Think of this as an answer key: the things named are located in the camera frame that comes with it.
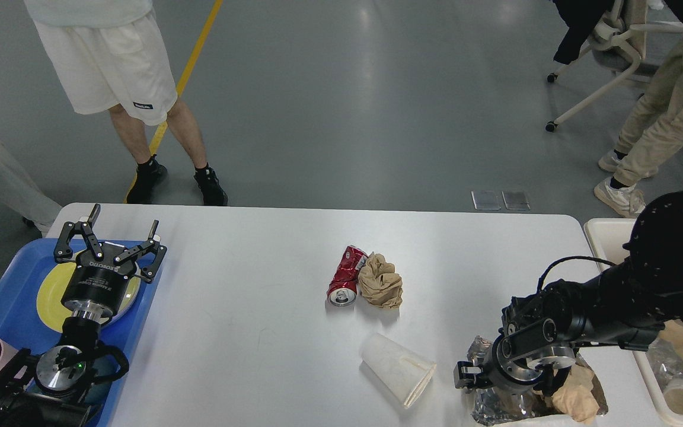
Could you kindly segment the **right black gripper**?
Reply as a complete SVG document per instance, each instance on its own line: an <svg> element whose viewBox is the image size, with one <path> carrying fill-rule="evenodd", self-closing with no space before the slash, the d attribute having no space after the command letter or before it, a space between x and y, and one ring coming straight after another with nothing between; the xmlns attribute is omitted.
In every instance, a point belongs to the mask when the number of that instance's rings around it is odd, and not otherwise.
<svg viewBox="0 0 683 427"><path fill-rule="evenodd" d="M533 389L552 396L561 389L576 362L569 346L547 346L515 361L502 353L502 336L496 338L486 354L482 367L471 362L457 362L454 387L464 392L498 387L510 394L523 394Z"/></svg>

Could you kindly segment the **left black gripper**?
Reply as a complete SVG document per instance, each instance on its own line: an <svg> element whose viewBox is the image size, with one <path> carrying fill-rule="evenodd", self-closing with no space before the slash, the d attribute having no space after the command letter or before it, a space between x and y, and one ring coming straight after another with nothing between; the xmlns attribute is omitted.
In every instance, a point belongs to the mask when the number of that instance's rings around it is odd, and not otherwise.
<svg viewBox="0 0 683 427"><path fill-rule="evenodd" d="M97 240L92 226L98 219L101 205L93 205L86 221L65 222L53 251L57 264L70 262L73 256L71 240L80 235L87 247L80 251L74 260L76 266L68 281L60 303L74 317L87 318L102 324L110 321L121 311L130 285L139 285L140 279L152 283L160 265L167 254L167 247L155 239L159 221L155 219L148 238L140 245L102 246ZM151 264L138 270L136 262L144 255L154 254Z"/></svg>

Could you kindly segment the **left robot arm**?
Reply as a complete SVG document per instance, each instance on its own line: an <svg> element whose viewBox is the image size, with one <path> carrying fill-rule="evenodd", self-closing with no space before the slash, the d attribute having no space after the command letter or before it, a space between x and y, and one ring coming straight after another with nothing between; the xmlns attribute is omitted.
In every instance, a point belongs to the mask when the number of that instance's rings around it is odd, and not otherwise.
<svg viewBox="0 0 683 427"><path fill-rule="evenodd" d="M168 249L102 241L100 205L21 249L0 281L0 426L106 426Z"/></svg>

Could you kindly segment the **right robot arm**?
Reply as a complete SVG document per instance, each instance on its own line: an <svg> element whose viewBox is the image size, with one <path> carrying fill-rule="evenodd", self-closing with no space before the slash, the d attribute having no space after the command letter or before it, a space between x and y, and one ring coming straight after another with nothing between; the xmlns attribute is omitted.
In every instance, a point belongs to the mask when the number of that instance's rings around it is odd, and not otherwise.
<svg viewBox="0 0 683 427"><path fill-rule="evenodd" d="M483 360L457 363L455 387L550 396L581 347L647 351L667 321L683 318L683 191L649 203L624 248L621 264L586 283L540 278L534 294L513 297Z"/></svg>

